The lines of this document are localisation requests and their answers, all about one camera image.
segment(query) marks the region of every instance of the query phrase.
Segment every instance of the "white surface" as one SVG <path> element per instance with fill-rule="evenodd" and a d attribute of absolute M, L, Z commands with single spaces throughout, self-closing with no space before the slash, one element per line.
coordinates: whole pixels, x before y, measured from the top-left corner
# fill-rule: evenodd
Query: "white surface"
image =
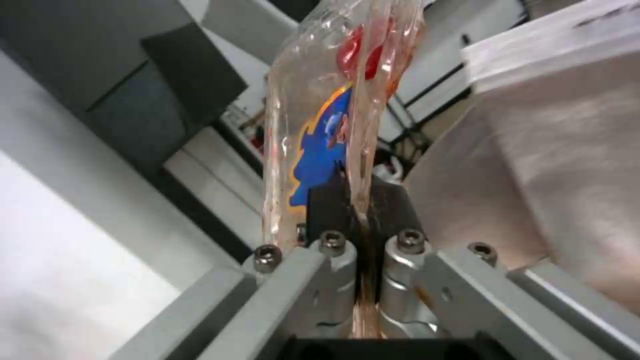
<path fill-rule="evenodd" d="M 2 152 L 0 179 L 0 359 L 105 359 L 180 293 Z"/>
<path fill-rule="evenodd" d="M 203 129 L 164 167 L 247 246 L 262 243 L 262 179 L 214 130 Z"/>
<path fill-rule="evenodd" d="M 437 1 L 425 11 L 427 29 L 412 64 L 404 73 L 398 96 L 406 104 L 421 91 L 462 63 L 462 34 L 477 42 L 502 33 L 522 14 L 517 0 Z M 410 106 L 416 121 L 430 115 L 468 87 L 463 72 L 455 75 Z"/>
<path fill-rule="evenodd" d="M 468 47 L 467 73 L 476 92 L 536 78 L 640 49 L 636 0 L 583 1 Z M 613 11 L 617 15 L 606 16 Z M 593 20 L 591 24 L 577 26 Z"/>
<path fill-rule="evenodd" d="M 0 152 L 113 241 L 179 290 L 213 264 L 235 264 L 4 53 L 0 84 Z"/>

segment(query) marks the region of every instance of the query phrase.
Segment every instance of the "transparent plastic bag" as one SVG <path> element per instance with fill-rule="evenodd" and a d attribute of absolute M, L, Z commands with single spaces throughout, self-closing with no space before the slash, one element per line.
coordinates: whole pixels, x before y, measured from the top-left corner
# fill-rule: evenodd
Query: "transparent plastic bag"
<path fill-rule="evenodd" d="M 378 125 L 411 60 L 424 0 L 325 0 L 288 39 L 268 79 L 264 241 L 285 253 L 307 194 L 346 168 L 364 216 Z"/>

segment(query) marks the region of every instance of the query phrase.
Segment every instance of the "dark gray panel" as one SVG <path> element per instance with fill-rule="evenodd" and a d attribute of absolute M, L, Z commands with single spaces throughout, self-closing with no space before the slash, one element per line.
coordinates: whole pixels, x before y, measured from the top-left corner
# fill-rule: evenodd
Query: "dark gray panel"
<path fill-rule="evenodd" d="M 145 61 L 141 38 L 191 21 L 176 0 L 0 0 L 0 37 L 75 112 Z"/>
<path fill-rule="evenodd" d="M 149 174 L 186 141 L 188 117 L 162 75 L 146 63 L 89 112 L 87 125 Z"/>

